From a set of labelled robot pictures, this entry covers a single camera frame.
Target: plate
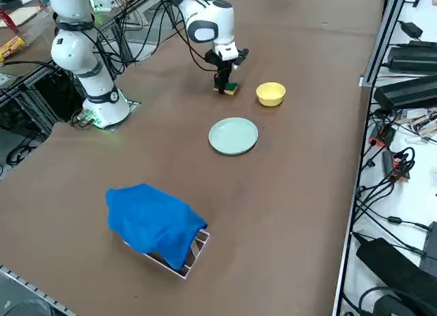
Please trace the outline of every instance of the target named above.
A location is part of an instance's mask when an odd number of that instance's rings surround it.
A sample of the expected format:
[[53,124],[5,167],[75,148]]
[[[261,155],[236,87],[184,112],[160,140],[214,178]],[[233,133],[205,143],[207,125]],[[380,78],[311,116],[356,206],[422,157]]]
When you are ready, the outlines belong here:
[[245,118],[226,118],[214,124],[209,140],[218,152],[235,156],[249,151],[255,145],[258,140],[258,129],[253,122]]

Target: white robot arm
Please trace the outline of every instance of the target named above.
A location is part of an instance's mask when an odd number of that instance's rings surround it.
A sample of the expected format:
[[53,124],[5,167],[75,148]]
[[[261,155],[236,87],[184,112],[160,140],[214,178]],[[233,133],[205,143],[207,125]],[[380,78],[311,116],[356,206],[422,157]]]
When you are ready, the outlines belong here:
[[[234,42],[234,9],[223,0],[172,0],[181,11],[188,37],[195,43],[212,43],[206,61],[218,68],[214,77],[223,93],[231,68],[238,66],[248,50]],[[89,0],[50,0],[57,14],[59,33],[51,55],[61,68],[71,71],[86,91],[83,114],[100,128],[116,124],[129,114],[129,105],[115,86],[100,56],[93,53],[98,32]]]

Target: blue towel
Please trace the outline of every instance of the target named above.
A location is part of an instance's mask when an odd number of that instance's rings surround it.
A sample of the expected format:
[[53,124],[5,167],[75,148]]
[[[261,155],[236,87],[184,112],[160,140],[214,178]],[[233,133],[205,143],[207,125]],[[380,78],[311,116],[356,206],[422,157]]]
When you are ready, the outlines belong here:
[[175,270],[206,222],[183,201],[147,184],[109,189],[108,226],[138,253],[159,253]]

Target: sponge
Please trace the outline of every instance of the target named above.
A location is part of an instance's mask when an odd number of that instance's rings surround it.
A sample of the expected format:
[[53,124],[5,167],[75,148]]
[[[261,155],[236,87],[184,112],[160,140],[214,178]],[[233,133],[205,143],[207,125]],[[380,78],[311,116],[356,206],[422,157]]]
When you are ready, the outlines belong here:
[[[237,92],[237,89],[238,89],[238,83],[228,83],[225,86],[225,93],[228,96],[233,96]],[[214,85],[214,90],[217,92],[219,91],[217,85]]]

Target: bowl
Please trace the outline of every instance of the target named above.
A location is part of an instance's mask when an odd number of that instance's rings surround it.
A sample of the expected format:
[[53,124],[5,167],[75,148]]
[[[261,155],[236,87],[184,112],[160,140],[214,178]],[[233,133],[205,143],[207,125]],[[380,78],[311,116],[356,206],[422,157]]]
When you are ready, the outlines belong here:
[[261,84],[256,92],[258,100],[263,106],[277,106],[284,99],[285,87],[280,83],[267,82]]

